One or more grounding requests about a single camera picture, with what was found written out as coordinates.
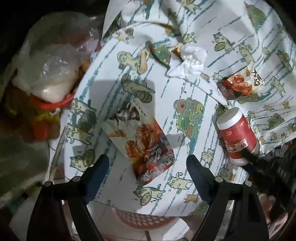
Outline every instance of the cartoon cat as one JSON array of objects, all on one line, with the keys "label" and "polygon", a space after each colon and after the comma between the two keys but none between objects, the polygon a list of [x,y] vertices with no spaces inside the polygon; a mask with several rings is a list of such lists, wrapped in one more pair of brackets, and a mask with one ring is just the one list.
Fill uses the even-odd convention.
[{"label": "cartoon cat", "polygon": [[198,194],[195,194],[195,195],[187,194],[187,197],[184,198],[185,201],[183,203],[189,203],[189,202],[197,203],[198,198],[199,198]]},{"label": "cartoon cat", "polygon": [[207,152],[202,152],[201,160],[205,161],[211,167],[214,160],[214,151],[210,148],[207,149]]},{"label": "cartoon cat", "polygon": [[189,188],[186,187],[186,185],[188,183],[191,183],[191,180],[186,180],[186,179],[182,179],[180,178],[181,176],[183,176],[183,173],[181,172],[177,172],[176,173],[176,177],[171,177],[170,181],[168,182],[168,185],[173,188],[173,189],[179,189],[177,194],[180,194],[180,192],[182,190],[188,190]]},{"label": "cartoon cat", "polygon": [[160,189],[161,184],[157,186],[157,188],[154,187],[140,187],[138,186],[133,193],[140,199],[140,205],[145,206],[147,205],[152,198],[156,200],[161,200],[161,197],[159,197],[160,194],[163,194],[165,190],[161,191]]},{"label": "cartoon cat", "polygon": [[271,53],[268,51],[268,49],[266,47],[262,48],[262,53],[263,53],[263,57],[264,57],[264,62],[266,62],[270,58]]},{"label": "cartoon cat", "polygon": [[277,136],[275,132],[270,132],[270,141],[276,141],[277,140]]},{"label": "cartoon cat", "polygon": [[84,144],[91,145],[89,139],[93,137],[93,134],[87,133],[80,128],[74,127],[68,123],[66,127],[66,136],[70,139],[70,144],[74,143],[74,140],[78,140]]},{"label": "cartoon cat", "polygon": [[239,45],[239,52],[241,54],[241,56],[244,57],[244,59],[241,60],[241,62],[247,62],[247,64],[249,64],[251,61],[254,61],[253,56],[250,53],[250,50],[253,50],[251,45],[245,45],[245,44],[240,44]]},{"label": "cartoon cat", "polygon": [[225,49],[225,52],[227,54],[230,53],[230,51],[234,50],[233,45],[235,42],[230,42],[226,37],[224,37],[220,32],[213,35],[215,42],[217,43],[215,46],[215,51],[220,51],[222,49]]},{"label": "cartoon cat", "polygon": [[128,44],[128,40],[129,39],[133,39],[133,29],[132,28],[128,28],[126,30],[117,30],[115,31],[112,36],[120,41],[125,42],[126,44]]},{"label": "cartoon cat", "polygon": [[217,83],[218,81],[220,81],[224,77],[222,75],[220,75],[219,73],[214,72],[214,74],[212,75],[212,78],[213,78],[213,81],[215,83]]},{"label": "cartoon cat", "polygon": [[84,103],[82,101],[79,101],[77,98],[75,98],[71,102],[70,111],[73,114],[75,114],[75,112],[76,112],[77,114],[81,115],[82,114],[81,112],[86,113],[87,111],[95,113],[96,109],[90,107],[90,100],[86,104],[86,103]]},{"label": "cartoon cat", "polygon": [[284,90],[285,83],[281,84],[280,81],[277,78],[275,78],[274,76],[271,78],[270,81],[271,81],[270,86],[271,87],[274,86],[277,89],[277,91],[279,92],[279,94],[281,95],[281,97],[283,97],[282,92],[286,93],[286,91]]},{"label": "cartoon cat", "polygon": [[135,59],[130,52],[119,52],[117,54],[117,60],[119,62],[119,69],[124,70],[126,66],[129,66],[131,70],[138,71],[138,69],[140,68],[140,60]]},{"label": "cartoon cat", "polygon": [[96,154],[93,149],[86,150],[83,156],[70,157],[70,166],[84,172],[88,167],[93,165],[95,156]]},{"label": "cartoon cat", "polygon": [[196,40],[194,38],[194,32],[190,34],[186,34],[183,38],[184,43],[190,44],[191,42],[196,43]]},{"label": "cartoon cat", "polygon": [[259,129],[259,125],[258,124],[253,124],[252,129],[254,131],[255,134],[260,133],[260,129]]},{"label": "cartoon cat", "polygon": [[266,110],[266,111],[274,111],[274,110],[275,110],[274,108],[272,108],[272,107],[269,106],[269,105],[264,105],[264,106],[263,106],[263,109]]},{"label": "cartoon cat", "polygon": [[288,73],[291,73],[293,71],[293,69],[292,69],[291,65],[289,64],[289,61],[290,61],[289,55],[285,52],[280,51],[280,50],[278,50],[276,55],[279,57],[283,66],[287,69]]},{"label": "cartoon cat", "polygon": [[195,0],[177,0],[181,5],[187,9],[187,14],[189,12],[196,14],[197,9],[201,9],[199,6],[195,5],[194,2]]}]

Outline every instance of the cartoon illustration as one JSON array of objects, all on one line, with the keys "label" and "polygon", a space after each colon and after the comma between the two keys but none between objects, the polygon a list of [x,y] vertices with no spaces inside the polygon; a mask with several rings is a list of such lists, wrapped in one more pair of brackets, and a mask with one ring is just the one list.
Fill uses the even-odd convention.
[{"label": "cartoon illustration", "polygon": [[287,139],[287,137],[288,137],[288,136],[287,136],[285,133],[282,133],[282,134],[281,134],[281,140],[282,140],[282,141],[284,141],[285,139]]},{"label": "cartoon illustration", "polygon": [[83,156],[70,157],[70,166],[84,172],[88,167],[93,165],[95,157],[96,154],[93,149],[86,150]]},{"label": "cartoon illustration", "polygon": [[253,124],[252,129],[253,129],[253,132],[254,132],[255,134],[257,134],[257,133],[260,132],[259,125],[256,124],[256,123]]},{"label": "cartoon illustration", "polygon": [[233,45],[235,42],[230,42],[226,37],[224,37],[220,32],[213,35],[215,42],[217,43],[215,45],[214,50],[215,51],[221,51],[222,49],[225,49],[225,52],[228,54],[231,50],[234,50]]},{"label": "cartoon illustration", "polygon": [[157,45],[154,47],[154,52],[153,54],[150,53],[150,48],[148,43],[146,42],[147,45],[147,51],[149,52],[149,58],[154,59],[154,55],[156,55],[157,59],[162,62],[164,65],[169,66],[170,65],[170,58],[171,54],[169,51],[169,47],[165,45]]},{"label": "cartoon illustration", "polygon": [[229,169],[227,168],[220,168],[219,171],[218,171],[218,176],[220,177],[228,177],[228,174],[229,174]]},{"label": "cartoon illustration", "polygon": [[195,0],[177,0],[177,2],[181,3],[181,5],[187,9],[187,14],[189,12],[196,14],[197,9],[201,9],[199,6],[195,5]]},{"label": "cartoon illustration", "polygon": [[261,145],[263,145],[265,143],[263,136],[259,137],[259,141],[260,141]]},{"label": "cartoon illustration", "polygon": [[290,61],[289,55],[280,50],[278,50],[276,55],[279,57],[279,60],[281,61],[283,66],[287,69],[288,73],[291,73],[293,69],[292,69],[292,66],[289,64],[289,61]]},{"label": "cartoon illustration", "polygon": [[186,100],[176,100],[174,109],[179,113],[176,126],[186,136],[193,140],[197,138],[203,117],[203,104],[188,97]]},{"label": "cartoon illustration", "polygon": [[96,112],[96,109],[90,107],[90,100],[88,100],[88,103],[84,103],[82,101],[79,101],[77,98],[73,99],[70,105],[70,111],[73,114],[79,114],[87,113],[87,112]]},{"label": "cartoon illustration", "polygon": [[268,51],[268,49],[266,47],[263,47],[262,48],[262,54],[263,54],[263,57],[264,57],[264,63],[270,58],[271,56],[271,53]]},{"label": "cartoon illustration", "polygon": [[286,91],[284,90],[284,83],[281,84],[280,81],[277,78],[275,78],[274,76],[271,78],[270,86],[275,87],[277,89],[277,91],[279,92],[279,94],[281,95],[281,97],[283,97],[282,92],[286,93]]},{"label": "cartoon illustration", "polygon": [[157,188],[154,187],[140,187],[138,186],[133,193],[140,199],[140,205],[145,206],[147,205],[152,198],[155,200],[161,200],[161,197],[159,197],[160,194],[163,194],[165,190],[161,191],[160,189],[161,184],[157,186]]},{"label": "cartoon illustration", "polygon": [[249,122],[249,124],[251,123],[251,119],[256,118],[255,113],[253,111],[248,111],[248,116],[247,116],[247,120]]},{"label": "cartoon illustration", "polygon": [[117,60],[119,62],[119,69],[124,70],[126,66],[129,66],[131,70],[138,71],[140,68],[140,60],[135,59],[130,52],[119,52],[117,54]]},{"label": "cartoon illustration", "polygon": [[150,93],[155,93],[155,91],[147,87],[146,81],[142,81],[142,83],[138,84],[131,81],[131,75],[128,73],[125,73],[120,81],[123,91],[138,97],[143,103],[150,103],[152,101]]},{"label": "cartoon illustration", "polygon": [[210,82],[210,77],[207,74],[202,72],[200,74],[200,77],[203,78],[206,82],[208,82],[208,83]]},{"label": "cartoon illustration", "polygon": [[296,61],[294,59],[292,59],[292,64],[294,67],[296,67]]},{"label": "cartoon illustration", "polygon": [[134,38],[133,29],[132,28],[128,28],[125,30],[119,29],[112,34],[112,37],[128,44],[128,40]]},{"label": "cartoon illustration", "polygon": [[69,123],[66,128],[66,136],[70,139],[70,144],[73,144],[74,140],[78,140],[84,144],[91,145],[89,139],[94,136],[93,134],[87,133],[86,131],[74,127]]},{"label": "cartoon illustration", "polygon": [[220,81],[221,79],[223,79],[224,77],[216,72],[214,72],[214,74],[212,75],[213,81],[215,83],[217,83],[218,81]]},{"label": "cartoon illustration", "polygon": [[249,19],[251,20],[255,31],[257,32],[264,24],[266,16],[264,12],[262,12],[259,8],[256,8],[254,5],[249,5],[246,2],[244,3],[244,5],[247,9]]},{"label": "cartoon illustration", "polygon": [[284,106],[285,110],[291,109],[291,107],[289,106],[289,101],[285,101],[284,103],[282,103],[282,105]]},{"label": "cartoon illustration", "polygon": [[245,44],[240,44],[239,45],[239,52],[241,54],[241,56],[244,57],[244,59],[241,60],[241,62],[247,62],[247,64],[249,64],[251,61],[254,61],[254,58],[252,57],[250,50],[253,50],[251,45],[245,45]]},{"label": "cartoon illustration", "polygon": [[272,108],[272,107],[269,106],[269,105],[264,105],[264,106],[263,106],[263,109],[266,110],[266,111],[274,111],[274,110],[275,110],[274,108]]},{"label": "cartoon illustration", "polygon": [[275,132],[270,132],[270,141],[276,141],[277,140],[277,136]]},{"label": "cartoon illustration", "polygon": [[277,24],[277,26],[278,26],[279,33],[282,33],[282,34],[285,34],[286,33],[285,28],[284,28],[283,25]]},{"label": "cartoon illustration", "polygon": [[189,202],[197,203],[199,197],[200,196],[198,194],[195,194],[195,195],[187,194],[187,197],[184,198],[185,201],[183,203],[189,203]]},{"label": "cartoon illustration", "polygon": [[150,17],[150,10],[155,0],[142,0],[143,4],[147,7],[144,9],[144,13],[146,13],[145,19],[148,20]]},{"label": "cartoon illustration", "polygon": [[225,108],[220,104],[216,104],[215,111],[217,113],[217,118],[219,118],[223,113],[225,113]]},{"label": "cartoon illustration", "polygon": [[177,194],[180,194],[182,190],[188,190],[189,188],[186,187],[188,183],[191,183],[191,180],[186,180],[180,178],[183,176],[183,173],[177,172],[176,177],[171,177],[170,181],[168,182],[168,185],[173,189],[178,189]]},{"label": "cartoon illustration", "polygon": [[202,152],[201,160],[208,163],[209,167],[211,167],[212,162],[214,160],[214,155],[215,155],[214,151],[208,148],[207,152]]},{"label": "cartoon illustration", "polygon": [[231,180],[233,182],[236,179],[236,177],[237,177],[236,174],[230,173],[229,180]]},{"label": "cartoon illustration", "polygon": [[184,35],[183,41],[184,43],[187,43],[187,44],[190,44],[191,42],[196,43],[196,40],[194,38],[194,32]]},{"label": "cartoon illustration", "polygon": [[268,119],[268,129],[276,128],[278,125],[282,124],[285,121],[278,113],[275,113],[273,117]]}]

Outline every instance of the crumpled tissue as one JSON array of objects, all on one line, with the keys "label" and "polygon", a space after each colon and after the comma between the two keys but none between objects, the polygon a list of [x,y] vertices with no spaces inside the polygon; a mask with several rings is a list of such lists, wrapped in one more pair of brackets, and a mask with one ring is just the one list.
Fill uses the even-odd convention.
[{"label": "crumpled tissue", "polygon": [[207,52],[195,44],[184,44],[180,47],[180,53],[183,63],[168,70],[167,76],[194,82],[204,69]]}]

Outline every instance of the red paper cup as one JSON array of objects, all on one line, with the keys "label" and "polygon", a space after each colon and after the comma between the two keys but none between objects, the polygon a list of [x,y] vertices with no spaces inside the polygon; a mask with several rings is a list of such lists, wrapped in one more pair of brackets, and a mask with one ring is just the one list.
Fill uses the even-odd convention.
[{"label": "red paper cup", "polygon": [[244,148],[247,148],[254,155],[258,154],[260,150],[259,141],[238,107],[227,110],[218,118],[216,123],[233,165],[243,166],[248,163],[247,159],[242,156]]}]

